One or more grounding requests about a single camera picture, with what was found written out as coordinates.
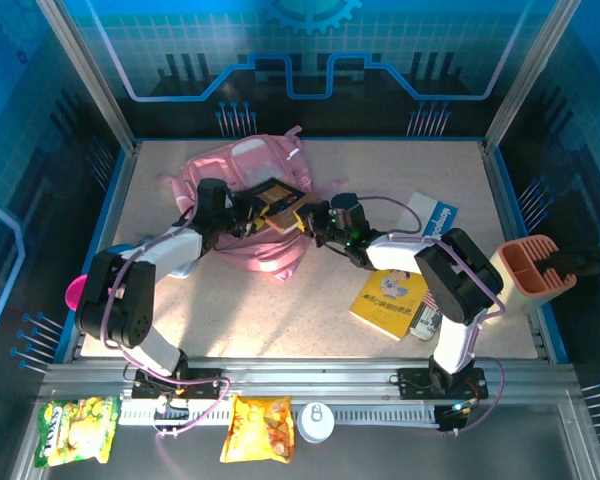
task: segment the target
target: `pink bag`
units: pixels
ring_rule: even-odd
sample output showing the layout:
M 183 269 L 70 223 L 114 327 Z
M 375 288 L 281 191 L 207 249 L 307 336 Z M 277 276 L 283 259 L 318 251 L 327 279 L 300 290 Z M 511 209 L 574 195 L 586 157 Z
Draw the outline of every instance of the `pink bag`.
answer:
M 190 159 L 177 177 L 159 175 L 158 180 L 171 186 L 180 212 L 193 204 L 188 196 L 194 193 L 189 182 L 197 187 L 203 178 L 225 180 L 231 190 L 241 191 L 275 177 L 311 192 L 309 165 L 302 153 L 302 142 L 296 136 L 301 130 L 296 126 L 284 136 L 246 137 Z M 236 267 L 270 272 L 285 281 L 295 272 L 309 244 L 310 239 L 298 230 L 282 235 L 265 227 L 243 239 L 221 235 L 215 250 Z

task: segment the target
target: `snack bag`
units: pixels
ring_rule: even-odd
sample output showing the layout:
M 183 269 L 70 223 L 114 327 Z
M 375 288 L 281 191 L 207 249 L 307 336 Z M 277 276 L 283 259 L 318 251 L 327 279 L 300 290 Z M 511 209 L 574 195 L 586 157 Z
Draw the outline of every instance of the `snack bag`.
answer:
M 291 397 L 233 398 L 229 433 L 222 448 L 222 463 L 277 460 L 293 457 L 294 431 Z
M 53 467 L 91 457 L 107 463 L 120 404 L 119 397 L 47 403 L 38 414 L 35 466 Z

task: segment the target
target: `yellow snack bag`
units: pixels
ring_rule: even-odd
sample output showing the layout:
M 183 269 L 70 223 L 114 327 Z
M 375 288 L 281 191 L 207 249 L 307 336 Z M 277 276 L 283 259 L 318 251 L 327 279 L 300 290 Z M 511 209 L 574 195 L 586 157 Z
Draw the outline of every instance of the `yellow snack bag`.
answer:
M 222 463 L 293 457 L 291 397 L 233 397 L 231 423 L 222 448 Z

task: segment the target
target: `orange pen holder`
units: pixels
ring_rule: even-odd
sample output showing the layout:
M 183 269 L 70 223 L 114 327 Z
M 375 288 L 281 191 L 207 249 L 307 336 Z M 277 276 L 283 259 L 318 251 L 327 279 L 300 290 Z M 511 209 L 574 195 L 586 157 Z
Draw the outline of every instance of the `orange pen holder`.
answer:
M 506 242 L 491 257 L 491 264 L 502 276 L 504 288 L 498 298 L 505 305 L 505 315 L 529 313 L 554 299 L 576 284 L 575 275 L 564 280 L 553 268 L 544 275 L 534 262 L 557 252 L 558 247 L 545 235 L 533 235 Z M 496 305 L 489 312 L 498 310 Z

